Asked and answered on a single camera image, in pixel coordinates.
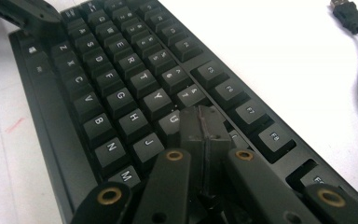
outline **black keyboard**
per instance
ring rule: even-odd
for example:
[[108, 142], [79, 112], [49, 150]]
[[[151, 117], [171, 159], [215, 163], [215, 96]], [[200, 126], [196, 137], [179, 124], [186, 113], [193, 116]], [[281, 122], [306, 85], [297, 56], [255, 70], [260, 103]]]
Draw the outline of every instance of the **black keyboard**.
[[62, 14], [67, 38], [46, 48], [10, 35], [62, 219], [104, 181], [142, 191], [155, 158], [179, 147], [179, 114], [220, 112], [232, 147], [260, 154], [301, 192], [358, 193], [158, 1], [89, 1]]

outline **gold metal ring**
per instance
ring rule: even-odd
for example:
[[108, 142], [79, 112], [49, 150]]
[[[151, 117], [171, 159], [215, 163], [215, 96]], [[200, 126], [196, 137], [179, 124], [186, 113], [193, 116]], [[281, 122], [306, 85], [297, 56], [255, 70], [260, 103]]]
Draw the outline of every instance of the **gold metal ring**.
[[345, 200], [341, 195], [335, 193], [330, 189], [319, 189], [318, 197], [324, 202], [334, 207], [343, 207], [345, 206]]
[[183, 158], [183, 153], [180, 151], [170, 151], [167, 153], [167, 159], [170, 161], [179, 161]]
[[238, 159], [243, 161], [251, 161], [254, 157], [252, 152], [245, 151], [245, 150], [237, 151], [235, 155], [237, 156]]
[[[106, 193], [110, 193], [113, 192], [115, 193], [115, 195], [113, 197], [109, 197], [109, 198], [105, 198], [105, 194]], [[98, 203], [103, 204], [103, 205], [109, 205], [109, 204], [113, 204], [116, 203], [119, 199], [121, 198], [121, 190], [119, 188], [108, 188], [108, 189], [103, 189], [101, 190], [101, 192], [98, 194]]]

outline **usb connector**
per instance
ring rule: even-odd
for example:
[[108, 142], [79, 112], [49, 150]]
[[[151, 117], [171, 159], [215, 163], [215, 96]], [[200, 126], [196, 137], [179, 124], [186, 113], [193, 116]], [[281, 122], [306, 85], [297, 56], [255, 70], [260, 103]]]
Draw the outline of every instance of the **usb connector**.
[[358, 10], [353, 2], [348, 0], [332, 0], [330, 5], [334, 16], [354, 35], [358, 34]]

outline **j key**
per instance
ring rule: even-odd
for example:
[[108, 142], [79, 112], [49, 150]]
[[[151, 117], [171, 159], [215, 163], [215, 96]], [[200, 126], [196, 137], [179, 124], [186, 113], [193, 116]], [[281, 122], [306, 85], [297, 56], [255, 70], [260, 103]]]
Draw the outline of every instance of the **j key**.
[[95, 154], [104, 176], [113, 173], [130, 162], [130, 156], [116, 137], [95, 148]]
[[119, 119], [137, 107], [127, 88], [123, 88], [107, 96], [106, 102], [109, 105], [109, 112], [113, 119]]
[[269, 120], [263, 107], [253, 100], [249, 100], [230, 113], [234, 122], [244, 133], [251, 133]]
[[151, 16], [158, 14], [161, 11], [158, 2], [149, 2], [141, 5], [138, 8], [138, 14], [144, 21], [147, 21]]
[[86, 15], [97, 12], [99, 10], [103, 10], [103, 8], [99, 5], [98, 1], [93, 0], [80, 5], [80, 8]]
[[112, 13], [119, 8], [126, 6], [126, 1], [123, 0], [107, 0], [103, 4], [103, 8], [105, 11]]
[[296, 146], [296, 142], [277, 123], [272, 124], [255, 139], [255, 146], [270, 163], [274, 163]]
[[74, 101], [75, 112], [80, 123], [103, 113], [103, 107], [94, 92], [90, 92]]
[[248, 97], [241, 84], [232, 78], [212, 89], [211, 95], [223, 109], [229, 109]]
[[139, 39], [149, 35], [146, 26], [142, 22], [137, 22], [124, 30], [124, 36], [134, 44]]
[[179, 110], [160, 119], [157, 129], [158, 135], [167, 147], [179, 147]]
[[200, 90], [200, 88], [193, 84], [183, 91], [176, 94], [177, 104], [179, 108], [183, 109], [193, 105], [207, 105], [209, 104], [208, 98]]
[[72, 50], [71, 45], [69, 44], [68, 41], [62, 42], [61, 44], [58, 44], [54, 47], [51, 48], [51, 56], [53, 58], [56, 58], [66, 52], [69, 52]]
[[130, 188], [133, 188], [141, 183], [141, 179], [131, 165], [110, 177], [109, 181], [122, 183]]
[[129, 88], [135, 98], [139, 100], [156, 91], [159, 88], [159, 84], [149, 70], [144, 70], [130, 79]]
[[151, 133], [133, 145], [134, 159], [142, 170], [148, 170], [154, 164], [157, 155], [164, 149], [156, 134]]
[[154, 91], [147, 95], [141, 102], [149, 120], [156, 120], [168, 114], [173, 109], [173, 103], [170, 97], [163, 89]]
[[183, 27], [177, 23], [162, 29], [158, 32], [158, 36], [168, 47], [187, 37]]
[[97, 39], [95, 39], [94, 35], [89, 34], [76, 39], [75, 47], [80, 52], [80, 54], [83, 55], [87, 52], [97, 49], [100, 47], [100, 44], [98, 43]]
[[113, 129], [112, 124], [110, 124], [105, 114], [101, 114], [87, 121], [83, 124], [83, 128], [91, 149], [102, 145], [116, 134], [116, 131]]
[[169, 95], [176, 94], [193, 83], [180, 66], [175, 66], [173, 69], [163, 73], [158, 77], [158, 80]]
[[210, 61], [191, 73], [206, 90], [228, 79], [227, 74], [223, 72], [223, 69], [215, 61]]
[[135, 51], [141, 56], [146, 58], [152, 53], [156, 53], [161, 50], [162, 46], [153, 35], [148, 35], [141, 40], [136, 41]]
[[118, 121], [125, 142], [134, 142], [151, 132], [151, 127], [140, 109], [131, 111]]
[[199, 44], [191, 37], [172, 45], [171, 50], [182, 63], [202, 53]]
[[144, 71], [145, 65], [138, 55], [133, 53], [118, 61], [117, 69], [121, 76], [128, 80], [130, 77]]
[[150, 55], [146, 60], [146, 65], [149, 67], [150, 71], [157, 76], [175, 67], [176, 61], [166, 49], [163, 49]]
[[249, 144], [238, 134], [237, 131], [233, 130], [229, 133], [232, 141], [231, 148], [243, 148], [249, 147]]
[[103, 98], [114, 93], [115, 91], [120, 90], [121, 88], [124, 88], [124, 82], [118, 76], [115, 69], [98, 76], [96, 84], [98, 91]]
[[108, 37], [115, 35], [121, 36], [120, 31], [111, 21], [107, 21], [106, 23], [97, 26], [95, 28], [95, 33], [101, 42], [104, 42], [104, 40]]
[[107, 52], [114, 63], [133, 54], [132, 47], [126, 39], [119, 39], [118, 41], [110, 44]]
[[151, 16], [146, 22], [156, 33], [173, 24], [171, 17], [166, 12], [159, 12], [158, 14]]

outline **red mark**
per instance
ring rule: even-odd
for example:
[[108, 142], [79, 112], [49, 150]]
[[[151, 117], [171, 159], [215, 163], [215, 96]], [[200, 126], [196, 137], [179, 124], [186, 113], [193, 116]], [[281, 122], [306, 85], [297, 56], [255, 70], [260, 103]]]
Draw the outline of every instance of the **red mark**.
[[15, 124], [13, 124], [12, 126], [8, 127], [5, 132], [6, 133], [11, 133], [13, 132], [21, 123], [22, 121], [25, 120], [24, 118], [19, 119]]

